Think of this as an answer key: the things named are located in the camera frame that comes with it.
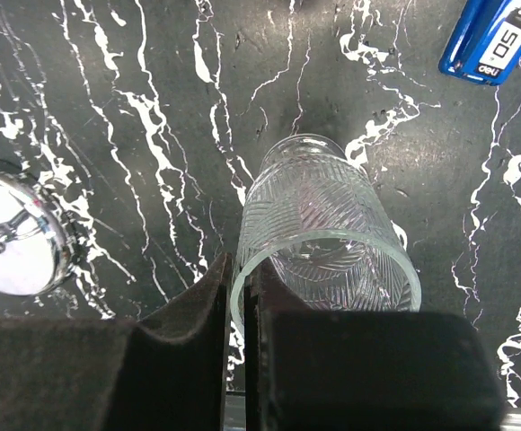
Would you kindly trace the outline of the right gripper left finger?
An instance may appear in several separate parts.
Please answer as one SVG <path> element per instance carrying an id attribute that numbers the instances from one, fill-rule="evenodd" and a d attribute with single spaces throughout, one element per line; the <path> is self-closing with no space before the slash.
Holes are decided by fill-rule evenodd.
<path id="1" fill-rule="evenodd" d="M 141 321 L 0 319 L 0 430 L 218 430 L 232 260 Z"/>

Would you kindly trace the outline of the clear ribbed tumbler glass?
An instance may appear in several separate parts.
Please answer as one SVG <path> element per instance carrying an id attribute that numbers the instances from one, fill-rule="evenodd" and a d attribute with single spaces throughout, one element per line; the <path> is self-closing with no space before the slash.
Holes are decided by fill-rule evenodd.
<path id="1" fill-rule="evenodd" d="M 245 282 L 262 262 L 316 310 L 420 308 L 419 277 L 366 172 L 324 136 L 275 144 L 246 195 L 230 296 L 239 331 Z"/>

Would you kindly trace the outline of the chrome wine glass rack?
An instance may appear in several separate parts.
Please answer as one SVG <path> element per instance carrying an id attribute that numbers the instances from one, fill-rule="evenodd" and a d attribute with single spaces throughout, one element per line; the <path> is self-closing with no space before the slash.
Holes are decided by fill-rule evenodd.
<path id="1" fill-rule="evenodd" d="M 80 258 L 69 212 L 32 175 L 0 160 L 0 294 L 48 292 L 72 276 Z"/>

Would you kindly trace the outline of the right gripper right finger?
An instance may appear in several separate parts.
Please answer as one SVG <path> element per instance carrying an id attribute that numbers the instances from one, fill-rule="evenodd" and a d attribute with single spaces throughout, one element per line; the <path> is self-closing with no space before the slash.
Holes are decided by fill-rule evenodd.
<path id="1" fill-rule="evenodd" d="M 500 429 L 504 400 L 467 320 L 313 310 L 268 262 L 243 299 L 248 429 Z"/>

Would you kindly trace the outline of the small blue object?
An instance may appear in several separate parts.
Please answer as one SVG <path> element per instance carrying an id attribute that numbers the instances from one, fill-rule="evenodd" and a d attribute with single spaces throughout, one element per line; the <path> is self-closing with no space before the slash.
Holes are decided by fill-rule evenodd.
<path id="1" fill-rule="evenodd" d="M 521 1 L 469 0 L 438 69 L 473 84 L 503 84 L 521 58 Z"/>

